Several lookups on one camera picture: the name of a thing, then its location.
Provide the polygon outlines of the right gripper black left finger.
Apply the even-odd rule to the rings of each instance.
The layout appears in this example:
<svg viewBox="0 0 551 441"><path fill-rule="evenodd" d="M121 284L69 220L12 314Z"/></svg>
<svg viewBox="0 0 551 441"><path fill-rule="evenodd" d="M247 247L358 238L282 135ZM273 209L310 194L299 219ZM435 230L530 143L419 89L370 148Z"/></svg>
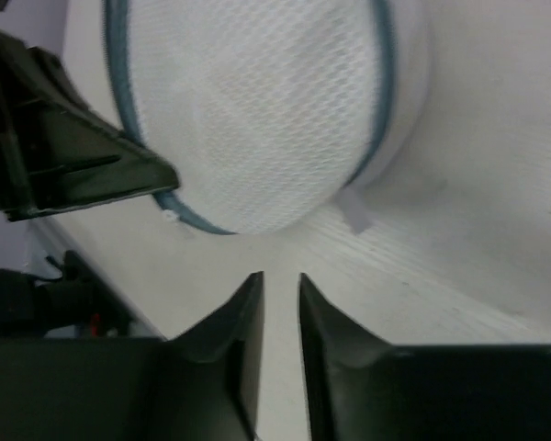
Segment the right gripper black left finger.
<svg viewBox="0 0 551 441"><path fill-rule="evenodd" d="M172 340L0 338L0 440L251 440L264 276Z"/></svg>

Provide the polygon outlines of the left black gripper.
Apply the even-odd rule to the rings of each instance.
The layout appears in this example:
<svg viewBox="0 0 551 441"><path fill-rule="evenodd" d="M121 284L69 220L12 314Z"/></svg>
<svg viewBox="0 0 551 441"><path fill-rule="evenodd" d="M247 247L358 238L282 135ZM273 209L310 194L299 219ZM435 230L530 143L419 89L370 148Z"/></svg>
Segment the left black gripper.
<svg viewBox="0 0 551 441"><path fill-rule="evenodd" d="M0 211L11 221L178 186L168 161L90 109L56 56L0 39Z"/></svg>

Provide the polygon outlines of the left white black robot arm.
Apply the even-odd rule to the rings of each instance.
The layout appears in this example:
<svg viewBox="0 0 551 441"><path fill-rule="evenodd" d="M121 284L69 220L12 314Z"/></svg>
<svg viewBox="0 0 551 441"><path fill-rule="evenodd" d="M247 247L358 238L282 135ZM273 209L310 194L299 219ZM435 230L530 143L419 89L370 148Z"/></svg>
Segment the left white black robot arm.
<svg viewBox="0 0 551 441"><path fill-rule="evenodd" d="M0 212L47 217L179 185L174 168L98 117L59 59L0 31ZM136 316L74 251L55 278L0 269L0 336L78 326L127 336Z"/></svg>

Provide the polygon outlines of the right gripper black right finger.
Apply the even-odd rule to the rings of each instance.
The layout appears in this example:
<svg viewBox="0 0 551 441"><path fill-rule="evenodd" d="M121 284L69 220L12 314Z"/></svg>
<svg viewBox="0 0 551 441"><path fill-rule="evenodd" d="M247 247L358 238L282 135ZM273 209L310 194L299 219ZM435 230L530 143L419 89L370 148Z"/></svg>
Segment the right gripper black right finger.
<svg viewBox="0 0 551 441"><path fill-rule="evenodd" d="M551 345L393 345L298 282L314 440L551 440Z"/></svg>

